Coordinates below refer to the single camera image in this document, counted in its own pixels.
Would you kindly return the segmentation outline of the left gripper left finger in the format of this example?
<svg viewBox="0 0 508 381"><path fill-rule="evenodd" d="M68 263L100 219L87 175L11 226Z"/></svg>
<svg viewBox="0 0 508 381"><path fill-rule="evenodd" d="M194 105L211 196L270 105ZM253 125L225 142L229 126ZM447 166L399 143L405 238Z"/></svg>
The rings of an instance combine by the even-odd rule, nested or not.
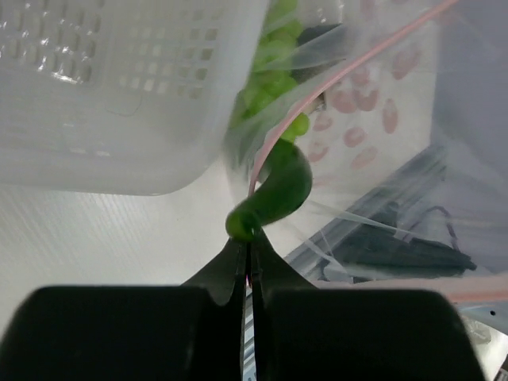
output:
<svg viewBox="0 0 508 381"><path fill-rule="evenodd" d="M248 246L179 286L46 286L1 341L4 380L239 380Z"/></svg>

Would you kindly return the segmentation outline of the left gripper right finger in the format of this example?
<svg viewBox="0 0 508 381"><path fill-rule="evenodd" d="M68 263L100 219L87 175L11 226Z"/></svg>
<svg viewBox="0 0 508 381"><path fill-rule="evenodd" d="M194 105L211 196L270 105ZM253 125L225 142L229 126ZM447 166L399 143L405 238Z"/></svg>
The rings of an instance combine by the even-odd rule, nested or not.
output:
<svg viewBox="0 0 508 381"><path fill-rule="evenodd" d="M456 309L422 289L320 289L249 246L259 380L481 380Z"/></svg>

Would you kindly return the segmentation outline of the green chili pepper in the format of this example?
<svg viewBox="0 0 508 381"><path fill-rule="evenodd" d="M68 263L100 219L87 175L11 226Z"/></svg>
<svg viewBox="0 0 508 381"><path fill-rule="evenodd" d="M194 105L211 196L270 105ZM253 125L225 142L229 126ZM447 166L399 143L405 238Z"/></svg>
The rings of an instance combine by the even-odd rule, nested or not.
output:
<svg viewBox="0 0 508 381"><path fill-rule="evenodd" d="M259 187L228 214L225 230L236 241L249 242L266 225L284 219L308 199L313 186L310 163L294 143L279 140L260 171Z"/></svg>

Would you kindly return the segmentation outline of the green grape bunch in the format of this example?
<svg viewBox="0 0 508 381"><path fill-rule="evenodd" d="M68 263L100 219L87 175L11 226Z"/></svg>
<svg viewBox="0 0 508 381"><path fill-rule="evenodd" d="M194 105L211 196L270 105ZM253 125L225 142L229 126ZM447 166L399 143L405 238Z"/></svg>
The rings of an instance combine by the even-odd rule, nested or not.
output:
<svg viewBox="0 0 508 381"><path fill-rule="evenodd" d="M297 1L274 1L264 20L261 37L244 88L237 95L229 127L234 129L270 106L298 85L285 68L303 33Z"/></svg>

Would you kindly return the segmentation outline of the clear zip top bag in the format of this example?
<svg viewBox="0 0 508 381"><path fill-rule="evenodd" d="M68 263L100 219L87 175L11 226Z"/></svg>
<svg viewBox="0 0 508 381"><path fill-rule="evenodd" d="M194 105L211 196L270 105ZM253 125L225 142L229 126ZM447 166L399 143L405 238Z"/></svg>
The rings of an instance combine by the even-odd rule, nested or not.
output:
<svg viewBox="0 0 508 381"><path fill-rule="evenodd" d="M298 85L231 129L229 175L243 198L278 140L313 172L310 196L271 227L289 252L427 148L466 153L488 210L507 208L507 4L504 1L297 1L303 33L284 65ZM507 301L498 275L388 279L470 308Z"/></svg>

